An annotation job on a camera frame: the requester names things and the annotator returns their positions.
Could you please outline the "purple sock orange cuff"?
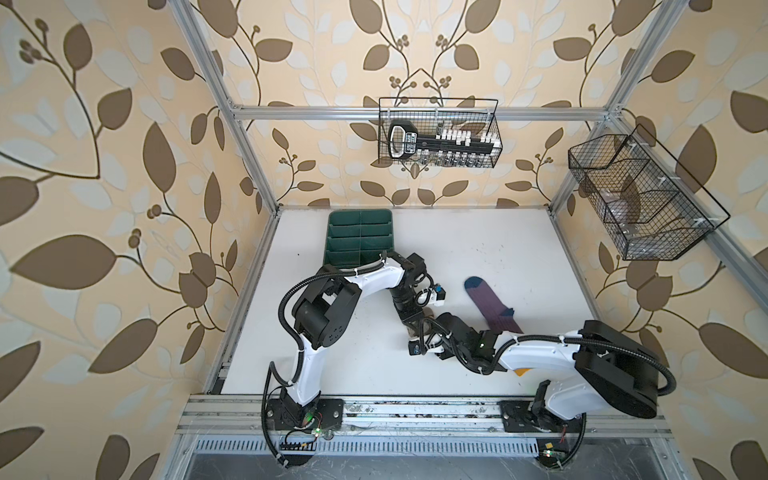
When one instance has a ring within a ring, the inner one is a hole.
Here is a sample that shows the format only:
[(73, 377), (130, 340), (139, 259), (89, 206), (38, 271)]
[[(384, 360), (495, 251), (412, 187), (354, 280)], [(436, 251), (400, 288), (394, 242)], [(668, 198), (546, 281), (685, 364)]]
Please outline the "purple sock orange cuff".
[(471, 276), (465, 280), (464, 289), (481, 312), (492, 332), (523, 333), (523, 330), (514, 319), (514, 310), (508, 308), (498, 298), (484, 279)]

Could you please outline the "green divided organizer tray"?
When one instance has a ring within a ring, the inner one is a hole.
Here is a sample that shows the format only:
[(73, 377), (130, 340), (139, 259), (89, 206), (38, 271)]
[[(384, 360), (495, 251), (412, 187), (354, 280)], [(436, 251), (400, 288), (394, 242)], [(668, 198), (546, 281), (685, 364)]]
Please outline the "green divided organizer tray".
[(328, 215), (324, 264), (339, 269), (360, 267), (393, 250), (391, 210), (335, 210)]

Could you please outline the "brown argyle sock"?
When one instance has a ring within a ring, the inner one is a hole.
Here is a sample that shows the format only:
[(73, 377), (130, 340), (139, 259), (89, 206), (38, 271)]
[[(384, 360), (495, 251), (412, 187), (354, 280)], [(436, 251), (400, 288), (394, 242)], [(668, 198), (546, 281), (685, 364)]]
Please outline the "brown argyle sock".
[(406, 326), (408, 335), (411, 338), (416, 338), (420, 334), (430, 333), (431, 326), (429, 319), (434, 318), (434, 313), (431, 308), (424, 308), (420, 313), (413, 313), (410, 315), (403, 324)]

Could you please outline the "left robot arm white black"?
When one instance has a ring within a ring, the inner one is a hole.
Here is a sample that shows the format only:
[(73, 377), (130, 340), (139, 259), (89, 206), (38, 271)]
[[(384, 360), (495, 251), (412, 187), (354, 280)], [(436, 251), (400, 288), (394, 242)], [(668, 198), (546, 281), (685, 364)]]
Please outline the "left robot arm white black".
[(347, 331), (360, 300), (389, 291), (403, 325), (416, 333), (417, 354), (428, 351), (425, 308), (440, 304), (445, 289), (427, 272), (422, 257), (386, 251), (352, 268), (327, 264), (291, 287), (278, 304), (278, 322), (297, 346), (293, 373), (281, 377), (270, 363), (261, 398), (260, 421), (266, 446), (284, 468), (300, 466), (317, 440), (343, 422), (342, 399), (321, 397), (321, 378), (330, 347)]

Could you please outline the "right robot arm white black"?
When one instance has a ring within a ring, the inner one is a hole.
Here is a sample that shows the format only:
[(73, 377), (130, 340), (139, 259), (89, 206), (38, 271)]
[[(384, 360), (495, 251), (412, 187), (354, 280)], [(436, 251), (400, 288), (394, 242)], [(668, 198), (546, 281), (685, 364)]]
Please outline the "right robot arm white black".
[(607, 408), (652, 419), (659, 398), (677, 387), (658, 355), (597, 320), (566, 334), (520, 334), (476, 330), (444, 313), (419, 320), (413, 333), (410, 355), (454, 358), (477, 375), (555, 372), (555, 378), (538, 383), (531, 399), (500, 402), (508, 432), (562, 433), (585, 426), (588, 413)]

